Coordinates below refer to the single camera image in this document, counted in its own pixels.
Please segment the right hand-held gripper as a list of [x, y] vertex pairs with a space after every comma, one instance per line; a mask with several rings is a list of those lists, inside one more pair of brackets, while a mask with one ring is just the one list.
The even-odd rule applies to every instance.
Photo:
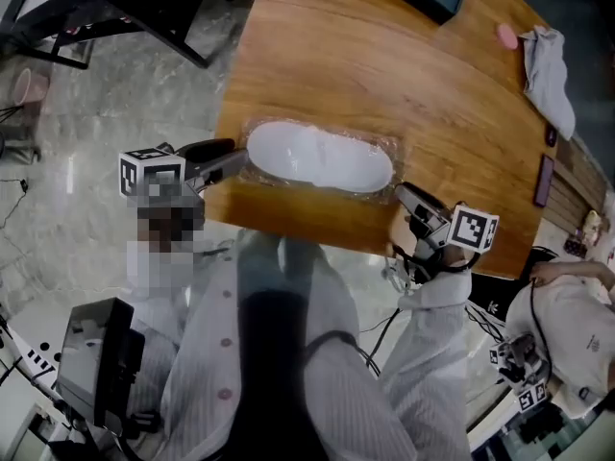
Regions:
[[[406, 269], [415, 283], [425, 283], [440, 273], [470, 270], [482, 254], [491, 250], [499, 216], [462, 204], [449, 208], [405, 182], [395, 186], [394, 195], [407, 210], [409, 230], [417, 239], [414, 255], [406, 257]], [[468, 251], [472, 257], [458, 267], [446, 264], [444, 250], [449, 246]]]

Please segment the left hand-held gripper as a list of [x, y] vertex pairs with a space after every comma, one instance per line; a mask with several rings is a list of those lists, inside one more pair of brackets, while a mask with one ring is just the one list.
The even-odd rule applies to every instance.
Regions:
[[131, 202], [163, 202], [238, 175], [248, 164], [246, 149], [229, 138], [203, 140], [174, 149], [164, 142], [154, 148], [121, 153], [119, 195]]

